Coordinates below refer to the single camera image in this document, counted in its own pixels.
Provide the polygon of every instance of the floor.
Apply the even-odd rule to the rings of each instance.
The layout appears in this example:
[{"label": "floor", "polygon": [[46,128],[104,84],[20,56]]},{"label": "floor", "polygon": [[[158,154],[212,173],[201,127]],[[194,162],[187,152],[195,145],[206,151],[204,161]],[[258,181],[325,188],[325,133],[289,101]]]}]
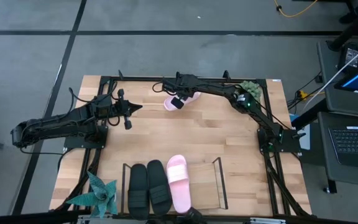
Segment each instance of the floor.
[{"label": "floor", "polygon": [[[288,14],[309,4],[279,2]],[[0,0],[0,30],[72,30],[80,4],[81,0]],[[79,30],[341,31],[345,26],[337,20],[345,13],[346,5],[339,2],[318,2],[302,16],[287,19],[277,13],[273,1],[89,0]],[[316,42],[332,38],[76,36],[53,114],[67,111],[68,87],[78,92],[83,75],[117,75],[118,69],[128,76],[169,76],[181,71],[220,77],[229,70],[232,77],[276,78],[282,80],[289,100],[319,72]],[[9,132],[21,121],[42,117],[68,43],[68,35],[0,35],[0,142],[5,144],[0,150],[0,215],[10,214],[29,160],[11,146]],[[317,87],[312,82],[305,90]],[[48,140],[42,152],[61,152],[62,146],[62,139]],[[23,213],[48,210],[57,161],[58,156],[40,156]],[[303,168],[313,214],[358,222],[358,185],[338,183],[339,193],[326,195],[321,190],[326,185],[324,168]]]}]

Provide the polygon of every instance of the pink slide sandal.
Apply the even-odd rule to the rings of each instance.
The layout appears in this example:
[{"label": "pink slide sandal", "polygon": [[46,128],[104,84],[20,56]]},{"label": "pink slide sandal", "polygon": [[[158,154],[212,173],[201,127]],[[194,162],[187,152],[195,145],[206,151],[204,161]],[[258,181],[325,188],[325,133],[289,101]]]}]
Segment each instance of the pink slide sandal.
[{"label": "pink slide sandal", "polygon": [[173,156],[167,164],[167,176],[173,207],[178,213],[186,213],[191,207],[189,175],[182,155]]},{"label": "pink slide sandal", "polygon": [[[195,100],[197,100],[198,97],[200,97],[200,92],[195,92],[193,97],[189,97],[187,98],[187,100],[182,100],[182,102],[186,105],[188,103],[191,103]],[[164,101],[164,107],[167,111],[174,111],[174,110],[177,110],[178,108],[176,106],[173,106],[171,104],[171,101],[172,99],[174,98],[175,96],[169,96],[167,99],[165,99]]]}]

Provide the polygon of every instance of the green object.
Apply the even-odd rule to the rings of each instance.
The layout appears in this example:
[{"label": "green object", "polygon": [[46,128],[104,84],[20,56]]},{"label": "green object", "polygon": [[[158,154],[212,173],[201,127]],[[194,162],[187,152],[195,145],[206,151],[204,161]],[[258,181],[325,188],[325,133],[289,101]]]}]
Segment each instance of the green object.
[{"label": "green object", "polygon": [[80,206],[94,206],[91,217],[99,215],[100,218],[103,218],[106,211],[117,215],[117,180],[114,180],[105,185],[99,177],[96,177],[89,171],[88,176],[89,184],[92,187],[93,192],[76,196],[75,198],[68,200],[66,203]]},{"label": "green object", "polygon": [[259,89],[258,83],[244,81],[240,83],[240,86],[245,89],[245,91],[249,92],[255,98],[256,101],[260,101],[261,91]]}]

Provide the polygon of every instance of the black slide sandal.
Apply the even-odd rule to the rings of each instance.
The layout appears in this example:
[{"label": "black slide sandal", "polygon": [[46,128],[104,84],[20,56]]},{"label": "black slide sandal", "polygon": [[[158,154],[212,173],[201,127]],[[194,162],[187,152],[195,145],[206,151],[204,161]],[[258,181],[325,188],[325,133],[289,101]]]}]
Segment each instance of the black slide sandal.
[{"label": "black slide sandal", "polygon": [[146,220],[150,212],[149,185],[147,170],[143,164],[135,164],[131,168],[128,189],[128,211],[136,220]]},{"label": "black slide sandal", "polygon": [[172,206],[172,197],[162,163],[159,160],[150,161],[147,164],[147,173],[154,214],[165,215]]}]

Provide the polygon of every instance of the wooden tabletop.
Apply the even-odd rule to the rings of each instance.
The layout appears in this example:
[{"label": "wooden tabletop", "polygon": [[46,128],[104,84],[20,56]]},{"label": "wooden tabletop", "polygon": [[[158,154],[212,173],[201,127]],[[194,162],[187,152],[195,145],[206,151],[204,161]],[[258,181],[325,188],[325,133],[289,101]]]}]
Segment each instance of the wooden tabletop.
[{"label": "wooden tabletop", "polygon": [[[91,100],[98,92],[100,78],[85,75],[79,97]],[[272,113],[284,124],[291,126],[281,81],[266,81]],[[188,164],[210,163],[217,157],[222,159],[229,209],[200,210],[202,214],[272,215],[264,158],[259,152],[256,136],[258,124],[248,115],[233,109],[227,99],[204,93],[182,110],[168,112],[163,107],[167,94],[153,92],[153,84],[119,81],[116,88],[124,89],[126,100],[143,105],[130,118],[132,129],[125,130],[123,123],[109,127],[108,141],[99,162],[98,177],[105,183],[117,180],[118,212],[121,211],[123,163],[131,166],[159,159],[165,165],[169,158],[181,154]],[[77,107],[82,105],[82,102],[77,101]],[[51,209],[63,203],[78,183],[83,155],[84,149],[75,149],[63,158],[50,203]],[[311,213],[299,161],[289,153],[280,153],[280,157],[287,188],[302,208]],[[277,186],[276,196],[279,211],[283,213]]]}]

